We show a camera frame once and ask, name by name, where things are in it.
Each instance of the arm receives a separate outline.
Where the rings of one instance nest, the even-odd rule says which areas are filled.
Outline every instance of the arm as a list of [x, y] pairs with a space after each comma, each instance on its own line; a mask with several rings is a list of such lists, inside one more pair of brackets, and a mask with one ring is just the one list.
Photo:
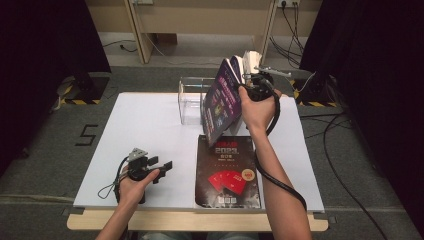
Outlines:
[[[239, 94], [243, 120], [255, 143], [259, 163], [271, 176], [293, 187], [266, 135], [266, 129], [274, 116], [274, 99], [270, 97], [253, 102], [243, 87], [239, 88]], [[311, 239], [309, 221], [302, 203], [266, 178], [262, 177], [262, 182], [266, 212], [274, 238]]]
[[120, 184], [120, 201], [109, 221], [100, 231], [96, 239], [119, 239], [129, 220], [137, 209], [138, 202], [144, 195], [146, 186], [159, 174], [159, 169], [152, 171], [145, 179], [135, 182], [128, 177]]

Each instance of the white tabletop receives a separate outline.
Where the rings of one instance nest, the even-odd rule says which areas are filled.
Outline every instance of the white tabletop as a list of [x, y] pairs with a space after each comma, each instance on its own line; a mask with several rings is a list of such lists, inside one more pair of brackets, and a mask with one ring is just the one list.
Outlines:
[[[281, 116], [269, 138], [309, 212], [323, 212], [324, 206], [307, 152], [297, 106], [293, 98], [281, 98]], [[114, 208], [113, 192], [106, 199], [97, 193], [111, 184], [120, 162], [134, 148], [158, 156], [162, 166], [173, 169], [158, 184], [146, 189], [143, 208], [193, 210], [197, 138], [201, 125], [181, 125], [176, 93], [121, 93], [76, 196], [75, 207]], [[249, 135], [241, 126], [238, 135]]]

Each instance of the hand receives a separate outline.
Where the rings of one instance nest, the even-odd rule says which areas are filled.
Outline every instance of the hand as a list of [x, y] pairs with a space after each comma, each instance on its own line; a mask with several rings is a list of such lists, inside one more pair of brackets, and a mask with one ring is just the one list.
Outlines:
[[158, 175], [160, 170], [155, 169], [147, 177], [139, 182], [131, 180], [129, 177], [125, 177], [119, 183], [119, 194], [120, 203], [129, 203], [131, 205], [138, 205], [141, 198], [144, 195], [144, 190], [147, 185], [152, 182]]
[[[244, 87], [240, 86], [238, 91], [241, 98], [243, 120], [250, 133], [266, 133], [266, 129], [274, 117], [274, 98], [269, 97], [260, 102], [254, 102], [247, 95], [247, 90]], [[280, 91], [274, 91], [281, 97]]]

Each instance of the transparent box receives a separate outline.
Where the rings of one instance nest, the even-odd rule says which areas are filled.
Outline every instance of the transparent box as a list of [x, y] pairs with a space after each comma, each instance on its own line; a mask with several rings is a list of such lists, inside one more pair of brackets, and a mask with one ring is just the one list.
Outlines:
[[182, 125], [201, 125], [203, 99], [214, 78], [181, 77], [178, 90], [178, 106]]

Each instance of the gray carpet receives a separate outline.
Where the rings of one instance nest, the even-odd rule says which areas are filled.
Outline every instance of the gray carpet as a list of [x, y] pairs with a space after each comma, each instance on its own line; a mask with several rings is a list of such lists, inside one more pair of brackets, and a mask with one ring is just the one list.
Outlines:
[[[214, 77], [216, 69], [113, 67], [99, 105], [62, 105], [46, 117], [30, 146], [29, 157], [14, 160], [0, 179], [0, 239], [93, 239], [95, 231], [66, 227], [84, 174], [119, 93], [177, 92], [180, 77]], [[276, 87], [290, 96], [286, 80]], [[301, 116], [339, 113], [342, 109], [299, 106]], [[320, 117], [329, 121], [332, 117]], [[346, 187], [368, 209], [388, 239], [421, 239], [386, 179], [374, 169], [369, 153], [347, 116], [327, 133], [331, 164]], [[80, 137], [84, 126], [85, 134]], [[302, 120], [306, 144], [330, 228], [314, 239], [383, 239], [335, 177], [323, 145], [327, 122]]]

